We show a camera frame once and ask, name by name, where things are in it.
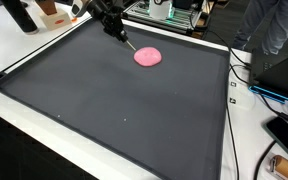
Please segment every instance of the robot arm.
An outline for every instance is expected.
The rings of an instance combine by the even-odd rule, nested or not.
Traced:
[[[81,17],[86,11],[101,21],[105,33],[119,41],[127,42],[121,13],[112,12],[101,0],[74,0],[71,11],[73,17]]]

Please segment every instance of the black silicone mat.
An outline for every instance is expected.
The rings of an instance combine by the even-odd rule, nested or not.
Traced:
[[[219,179],[229,53],[125,28],[162,62],[139,66],[90,20],[4,76],[0,92],[162,179]]]

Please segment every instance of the person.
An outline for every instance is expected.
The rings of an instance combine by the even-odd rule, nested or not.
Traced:
[[[252,34],[274,6],[277,6],[276,11],[258,49],[265,54],[277,55],[288,39],[288,0],[250,0],[232,48],[244,50]]]

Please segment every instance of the table surface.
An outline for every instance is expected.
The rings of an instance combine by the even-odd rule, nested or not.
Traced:
[[[39,17],[35,15],[37,14],[36,12],[38,12],[36,5],[30,1],[28,1],[28,3],[31,5],[29,12],[32,18],[36,20],[36,24],[41,30],[39,34],[33,36],[24,35],[15,22],[12,22],[13,20],[8,17],[9,15],[4,12],[5,9],[0,7],[0,70],[7,68],[70,28],[63,27],[48,32],[46,29],[43,29],[44,26],[38,20]],[[57,4],[57,7],[61,7],[66,11],[69,11],[70,9],[70,7],[60,4]],[[82,22],[87,18],[89,18],[89,16],[84,16],[79,19],[78,22]],[[212,48],[222,50],[227,49],[226,47],[217,44],[193,39],[153,27],[129,21],[124,21],[124,23]],[[55,41],[52,41],[45,47],[28,55],[6,72],[12,71],[14,68],[29,60]],[[235,50],[235,52],[243,61],[250,61],[251,54],[238,50]],[[231,64],[239,64],[234,56],[231,57]],[[243,79],[248,78],[247,71],[240,68],[236,68],[236,71]],[[264,131],[262,124],[267,120],[272,119],[274,114],[264,105],[258,96],[255,96],[253,93],[248,91],[247,86],[240,82],[233,73],[230,74],[229,81],[229,84],[231,84],[231,82],[236,83],[236,87],[229,86],[228,97],[236,100],[236,104],[229,103],[229,110],[237,149],[240,179],[253,179],[257,160],[270,142],[272,142],[272,138]],[[286,112],[286,108],[281,104],[271,100],[268,101],[274,109]],[[1,93],[0,117],[83,168],[98,179],[158,179],[154,174],[151,174],[145,169],[31,110],[30,108],[2,95]],[[264,160],[258,179],[276,179],[268,173],[268,161],[276,154],[288,158],[288,155],[278,145],[275,145]],[[227,120],[224,132],[221,179],[236,179],[236,167],[234,161],[231,134]]]

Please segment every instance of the pink dough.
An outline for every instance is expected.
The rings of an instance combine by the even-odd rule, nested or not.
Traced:
[[[134,54],[134,60],[141,66],[154,66],[161,62],[162,55],[153,47],[145,47]]]

